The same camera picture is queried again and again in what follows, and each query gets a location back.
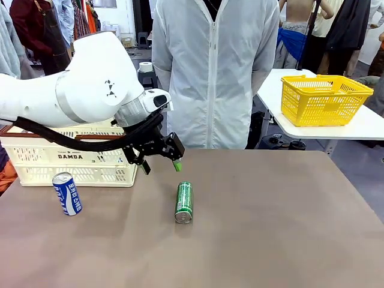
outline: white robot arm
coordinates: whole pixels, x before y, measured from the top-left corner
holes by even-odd
[[[111,32],[92,34],[74,42],[75,56],[60,73],[31,80],[0,74],[0,123],[16,125],[68,148],[107,151],[123,148],[129,162],[149,167],[146,155],[174,161],[184,154],[175,133],[163,137],[161,111],[172,105],[160,89],[145,91],[122,44]],[[100,122],[114,117],[126,133],[108,142],[79,142],[46,127],[60,128]],[[136,156],[132,148],[140,151]]]

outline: white lab coat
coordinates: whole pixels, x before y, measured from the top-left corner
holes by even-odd
[[[168,130],[189,148],[244,149],[253,96],[272,69],[276,0],[158,0],[152,61],[172,96]]]

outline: black cable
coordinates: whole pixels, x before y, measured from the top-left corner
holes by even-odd
[[[120,149],[140,140],[144,134],[158,127],[163,121],[163,118],[163,115],[157,112],[156,114],[150,115],[149,118],[147,118],[148,120],[143,124],[138,124],[137,128],[135,128],[130,134],[124,135],[116,140],[104,142],[78,141],[23,117],[18,117],[16,121],[13,122],[13,125],[40,135],[48,141],[54,142],[66,148],[78,151],[104,152]]]

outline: plastic crate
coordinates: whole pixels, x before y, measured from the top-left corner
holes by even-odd
[[[104,141],[106,136],[121,136],[120,127],[110,121],[54,129],[68,137],[96,135],[90,141]],[[73,175],[77,186],[131,187],[137,166],[129,164],[121,149],[84,152],[50,143],[18,127],[0,131],[2,146],[8,153],[23,186],[51,186],[60,172]]]
[[[298,127],[346,125],[373,94],[343,76],[287,76],[282,81],[281,111]]]

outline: soda can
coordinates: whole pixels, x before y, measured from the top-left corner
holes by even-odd
[[[188,224],[193,218],[193,189],[189,182],[181,182],[178,187],[178,195],[175,208],[175,220],[177,223]]]
[[[65,214],[73,216],[83,209],[76,185],[70,173],[62,172],[55,175],[52,178],[52,184],[59,196]]]

